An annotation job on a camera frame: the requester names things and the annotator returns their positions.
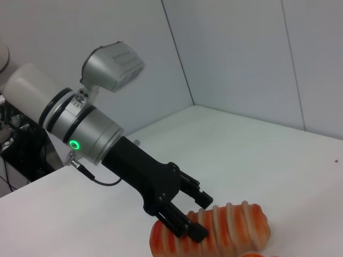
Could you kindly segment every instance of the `green led ring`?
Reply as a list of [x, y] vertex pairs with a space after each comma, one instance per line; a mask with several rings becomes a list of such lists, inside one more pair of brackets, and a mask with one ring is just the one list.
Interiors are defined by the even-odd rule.
[[69, 145], [70, 145], [71, 148], [73, 148], [75, 150], [80, 149], [79, 143], [77, 141], [75, 141], [75, 140], [70, 140]]

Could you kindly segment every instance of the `white table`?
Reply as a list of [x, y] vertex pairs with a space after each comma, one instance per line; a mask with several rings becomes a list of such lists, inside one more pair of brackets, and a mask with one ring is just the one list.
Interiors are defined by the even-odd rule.
[[[272, 228], [266, 256], [343, 255], [343, 141], [201, 107], [129, 138], [198, 179], [214, 204], [260, 204]], [[98, 180], [117, 179], [84, 163]], [[174, 203], [199, 208], [182, 192]], [[103, 187], [62, 168], [0, 199], [0, 255], [151, 256], [155, 218], [142, 205], [125, 182]]]

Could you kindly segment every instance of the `white cylinder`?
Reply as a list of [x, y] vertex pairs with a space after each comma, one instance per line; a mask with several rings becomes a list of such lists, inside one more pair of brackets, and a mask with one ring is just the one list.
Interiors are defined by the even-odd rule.
[[0, 71], [6, 66], [10, 58], [9, 50], [0, 38]]
[[39, 118], [63, 87], [28, 63], [9, 78], [3, 95], [7, 101], [38, 123]]

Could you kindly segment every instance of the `equipment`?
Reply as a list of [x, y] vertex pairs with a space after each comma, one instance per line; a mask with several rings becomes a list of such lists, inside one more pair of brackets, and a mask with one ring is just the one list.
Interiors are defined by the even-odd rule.
[[80, 80], [85, 87], [76, 93], [61, 88], [33, 64], [26, 64], [9, 78], [3, 95], [73, 149], [68, 164], [95, 180], [74, 157], [81, 155], [95, 165], [101, 162], [142, 195], [143, 208], [149, 215], [156, 216], [177, 237], [187, 234], [200, 242], [208, 231], [191, 222], [171, 200], [179, 190], [202, 208], [207, 208], [213, 199], [200, 192], [199, 182], [176, 164], [157, 162], [123, 137], [123, 129], [92, 105], [99, 87], [115, 92], [135, 79], [143, 68], [140, 57], [125, 43], [117, 42], [90, 54]]

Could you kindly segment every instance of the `salmon nigiri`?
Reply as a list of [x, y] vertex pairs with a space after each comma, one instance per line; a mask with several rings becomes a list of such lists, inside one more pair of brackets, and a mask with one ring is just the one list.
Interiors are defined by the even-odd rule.
[[177, 238], [157, 221], [151, 231], [150, 248], [154, 257], [238, 257], [261, 251], [270, 238], [267, 217], [259, 205], [226, 204], [213, 210], [190, 211], [188, 218], [207, 228], [208, 236], [196, 243], [186, 235]]

